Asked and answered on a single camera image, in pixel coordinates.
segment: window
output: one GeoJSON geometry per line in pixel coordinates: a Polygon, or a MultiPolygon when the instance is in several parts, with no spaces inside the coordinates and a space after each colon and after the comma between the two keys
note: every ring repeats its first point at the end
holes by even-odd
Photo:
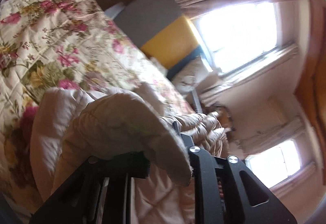
{"type": "Polygon", "coordinates": [[[246,165],[268,188],[280,183],[300,169],[297,149],[292,140],[246,159],[246,165]]]}
{"type": "Polygon", "coordinates": [[[276,47],[275,10],[269,2],[220,8],[200,18],[198,25],[222,75],[263,58],[276,47]]]}

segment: bedspread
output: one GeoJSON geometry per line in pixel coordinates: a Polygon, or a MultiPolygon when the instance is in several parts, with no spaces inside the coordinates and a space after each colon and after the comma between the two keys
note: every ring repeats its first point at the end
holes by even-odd
{"type": "Polygon", "coordinates": [[[95,0],[2,0],[0,71],[0,188],[32,212],[43,201],[30,168],[29,137],[48,88],[105,93],[147,82],[172,113],[193,112],[95,0]]]}

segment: bed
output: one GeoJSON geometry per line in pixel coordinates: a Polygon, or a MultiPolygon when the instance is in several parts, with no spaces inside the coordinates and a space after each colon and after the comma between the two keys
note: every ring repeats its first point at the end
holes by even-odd
{"type": "Polygon", "coordinates": [[[193,113],[95,0],[2,0],[0,50],[0,187],[30,212],[43,201],[29,161],[29,137],[48,88],[105,93],[111,86],[134,90],[146,82],[171,114],[193,113]]]}

